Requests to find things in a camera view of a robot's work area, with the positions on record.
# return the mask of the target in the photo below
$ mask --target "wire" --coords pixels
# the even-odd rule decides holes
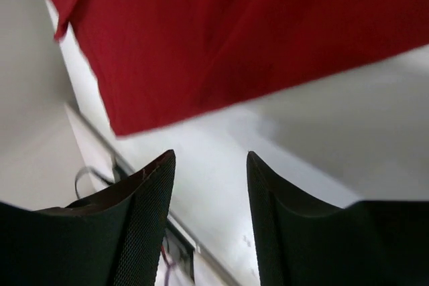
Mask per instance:
[[[78,171],[78,173],[76,174],[76,177],[74,177],[74,192],[76,193],[76,197],[78,199],[81,199],[82,197],[80,197],[79,191],[78,191],[78,181],[81,179],[81,177],[85,174],[93,174],[95,175],[95,177],[97,179],[99,179],[100,181],[102,181],[104,184],[107,184],[108,186],[112,186],[113,182],[112,179],[109,179],[107,177],[105,177],[103,174],[101,174],[100,172],[98,172],[95,168],[93,167],[83,167],[82,169],[80,169]]]
[[[161,255],[162,255],[162,259],[164,260],[167,266],[166,276],[164,277],[164,286],[168,286],[168,283],[170,281],[170,273],[172,269],[176,266],[176,263],[174,261],[172,262],[168,261],[164,246],[161,246]]]

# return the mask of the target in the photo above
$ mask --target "red fabric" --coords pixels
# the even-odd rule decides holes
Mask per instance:
[[[429,0],[53,0],[117,135],[429,42]]]

